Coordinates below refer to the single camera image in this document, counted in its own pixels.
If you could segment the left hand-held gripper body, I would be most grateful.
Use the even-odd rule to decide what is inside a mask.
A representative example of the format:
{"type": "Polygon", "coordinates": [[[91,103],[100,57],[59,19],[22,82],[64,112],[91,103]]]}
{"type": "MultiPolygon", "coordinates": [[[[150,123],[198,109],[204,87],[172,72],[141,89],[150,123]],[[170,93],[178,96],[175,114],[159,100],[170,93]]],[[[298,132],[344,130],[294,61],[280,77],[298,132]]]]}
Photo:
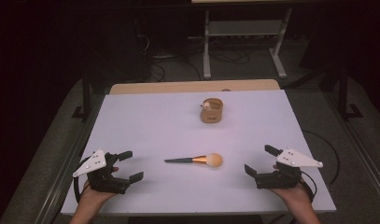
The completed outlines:
{"type": "Polygon", "coordinates": [[[78,179],[81,175],[86,175],[92,189],[124,194],[131,185],[129,179],[117,178],[112,175],[114,164],[119,161],[118,155],[104,152],[102,148],[99,148],[79,164],[72,177],[78,179]]]}

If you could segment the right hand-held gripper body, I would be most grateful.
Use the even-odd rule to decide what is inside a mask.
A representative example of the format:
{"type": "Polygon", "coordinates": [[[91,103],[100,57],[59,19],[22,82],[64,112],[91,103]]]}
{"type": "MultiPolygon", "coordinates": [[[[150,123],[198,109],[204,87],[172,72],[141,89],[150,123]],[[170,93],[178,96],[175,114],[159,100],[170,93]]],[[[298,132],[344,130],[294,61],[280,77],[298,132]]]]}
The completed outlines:
{"type": "Polygon", "coordinates": [[[302,179],[302,167],[322,168],[323,163],[292,149],[282,149],[275,157],[277,169],[271,173],[259,174],[255,177],[258,189],[290,189],[302,179]]]}

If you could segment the makeup brush with black handle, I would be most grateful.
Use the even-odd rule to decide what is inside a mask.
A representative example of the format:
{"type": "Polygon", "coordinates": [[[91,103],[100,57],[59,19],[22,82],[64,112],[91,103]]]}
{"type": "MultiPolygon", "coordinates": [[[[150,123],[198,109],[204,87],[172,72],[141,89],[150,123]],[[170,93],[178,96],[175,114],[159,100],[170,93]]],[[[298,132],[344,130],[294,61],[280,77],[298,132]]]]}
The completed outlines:
{"type": "Polygon", "coordinates": [[[218,153],[210,153],[193,158],[177,158],[165,160],[167,163],[197,163],[205,164],[209,167],[219,167],[223,163],[223,158],[218,153]]]}

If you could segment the round wooden brush holder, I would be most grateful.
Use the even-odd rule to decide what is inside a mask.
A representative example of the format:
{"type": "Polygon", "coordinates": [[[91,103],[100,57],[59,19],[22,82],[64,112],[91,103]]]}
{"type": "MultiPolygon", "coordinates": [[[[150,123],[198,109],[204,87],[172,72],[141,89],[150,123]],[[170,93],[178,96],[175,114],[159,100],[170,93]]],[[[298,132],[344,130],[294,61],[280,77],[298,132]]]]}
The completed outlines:
{"type": "Polygon", "coordinates": [[[201,121],[218,123],[222,120],[223,102],[219,98],[207,98],[202,103],[201,121]]]}

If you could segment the person's left hand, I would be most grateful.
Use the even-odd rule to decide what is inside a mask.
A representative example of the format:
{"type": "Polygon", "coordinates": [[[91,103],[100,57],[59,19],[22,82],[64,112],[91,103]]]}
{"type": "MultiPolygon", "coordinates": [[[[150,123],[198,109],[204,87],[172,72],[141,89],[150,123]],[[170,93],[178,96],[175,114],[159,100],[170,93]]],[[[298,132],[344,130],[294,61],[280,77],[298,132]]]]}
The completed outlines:
{"type": "Polygon", "coordinates": [[[100,192],[90,187],[89,181],[86,181],[83,185],[83,189],[80,193],[79,204],[89,203],[90,205],[104,204],[112,197],[116,196],[116,193],[100,192]]]}

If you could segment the person's right hand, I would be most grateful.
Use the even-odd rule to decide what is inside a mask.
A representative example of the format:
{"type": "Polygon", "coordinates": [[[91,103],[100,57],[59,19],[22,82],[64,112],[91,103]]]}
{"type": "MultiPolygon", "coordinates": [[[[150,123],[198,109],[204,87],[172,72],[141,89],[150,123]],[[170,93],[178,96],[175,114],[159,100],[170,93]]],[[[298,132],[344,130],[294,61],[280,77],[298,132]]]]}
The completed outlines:
{"type": "Polygon", "coordinates": [[[270,189],[272,193],[277,195],[286,206],[299,204],[311,204],[312,190],[309,189],[307,183],[301,179],[295,187],[290,189],[270,189]]]}

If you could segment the white table board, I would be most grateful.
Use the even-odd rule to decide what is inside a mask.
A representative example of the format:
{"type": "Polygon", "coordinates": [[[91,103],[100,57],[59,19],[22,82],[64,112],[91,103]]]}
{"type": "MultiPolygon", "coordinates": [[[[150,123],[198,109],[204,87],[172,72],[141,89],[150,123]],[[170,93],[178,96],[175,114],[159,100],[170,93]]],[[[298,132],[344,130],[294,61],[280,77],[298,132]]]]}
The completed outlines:
{"type": "Polygon", "coordinates": [[[119,163],[118,177],[144,178],[108,201],[108,216],[267,214],[286,206],[267,189],[258,189],[245,165],[270,173],[276,159],[265,145],[310,149],[284,91],[215,91],[223,102],[222,120],[201,121],[207,92],[108,95],[84,154],[102,148],[133,156],[119,163]],[[218,153],[219,167],[167,163],[218,153]]]}

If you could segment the black metal stand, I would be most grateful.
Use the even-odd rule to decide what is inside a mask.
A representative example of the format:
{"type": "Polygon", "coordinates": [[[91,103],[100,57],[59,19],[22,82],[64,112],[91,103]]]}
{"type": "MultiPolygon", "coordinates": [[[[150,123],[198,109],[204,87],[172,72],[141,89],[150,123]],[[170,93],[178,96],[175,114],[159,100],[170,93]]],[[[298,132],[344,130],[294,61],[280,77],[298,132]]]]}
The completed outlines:
{"type": "Polygon", "coordinates": [[[88,74],[86,72],[82,73],[81,86],[82,86],[82,105],[76,107],[72,115],[72,118],[81,119],[82,122],[85,122],[91,112],[91,85],[90,85],[88,74]]]}
{"type": "Polygon", "coordinates": [[[352,118],[362,118],[362,114],[356,105],[349,105],[347,103],[348,92],[348,73],[343,66],[339,78],[339,92],[338,92],[338,112],[345,121],[352,118]]]}

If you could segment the wooden table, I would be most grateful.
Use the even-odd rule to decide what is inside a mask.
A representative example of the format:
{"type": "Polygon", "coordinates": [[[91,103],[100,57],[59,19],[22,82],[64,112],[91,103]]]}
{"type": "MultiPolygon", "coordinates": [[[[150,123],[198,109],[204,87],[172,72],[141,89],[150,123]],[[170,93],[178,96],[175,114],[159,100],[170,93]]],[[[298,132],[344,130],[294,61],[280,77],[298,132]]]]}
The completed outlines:
{"type": "Polygon", "coordinates": [[[115,84],[110,94],[141,94],[206,91],[275,91],[280,86],[274,79],[184,81],[115,84]]]}

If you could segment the white metal stand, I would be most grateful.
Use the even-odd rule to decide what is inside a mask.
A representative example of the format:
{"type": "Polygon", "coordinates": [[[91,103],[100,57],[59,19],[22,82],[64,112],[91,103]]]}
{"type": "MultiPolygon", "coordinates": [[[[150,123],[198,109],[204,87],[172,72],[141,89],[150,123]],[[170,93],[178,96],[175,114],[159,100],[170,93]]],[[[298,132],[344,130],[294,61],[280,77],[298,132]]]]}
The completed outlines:
{"type": "Polygon", "coordinates": [[[289,26],[292,9],[288,8],[281,20],[257,20],[257,21],[211,21],[210,12],[204,14],[204,53],[203,72],[204,78],[211,78],[211,65],[209,54],[209,38],[221,36],[261,36],[275,35],[277,42],[273,48],[269,48],[270,56],[275,70],[280,78],[288,75],[279,58],[279,50],[289,26]]]}

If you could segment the metal floor rail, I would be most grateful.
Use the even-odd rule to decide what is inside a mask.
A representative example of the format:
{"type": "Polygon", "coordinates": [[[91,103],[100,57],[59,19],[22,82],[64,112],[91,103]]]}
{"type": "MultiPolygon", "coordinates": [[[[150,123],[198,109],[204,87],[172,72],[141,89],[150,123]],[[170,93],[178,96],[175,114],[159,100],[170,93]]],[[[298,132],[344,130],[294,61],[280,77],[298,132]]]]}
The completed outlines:
{"type": "Polygon", "coordinates": [[[104,95],[99,94],[92,96],[90,101],[83,98],[83,104],[90,104],[90,108],[87,109],[85,117],[72,119],[76,123],[76,127],[74,131],[67,131],[67,133],[73,136],[73,140],[68,147],[58,152],[63,161],[55,166],[58,173],[54,176],[53,183],[36,217],[35,224],[52,224],[53,220],[60,214],[66,195],[71,188],[72,173],[79,164],[104,98],[104,95]]]}
{"type": "Polygon", "coordinates": [[[368,103],[360,105],[362,118],[345,121],[331,93],[323,93],[329,119],[322,134],[337,153],[337,172],[331,186],[365,195],[368,189],[380,197],[380,115],[368,103]]]}

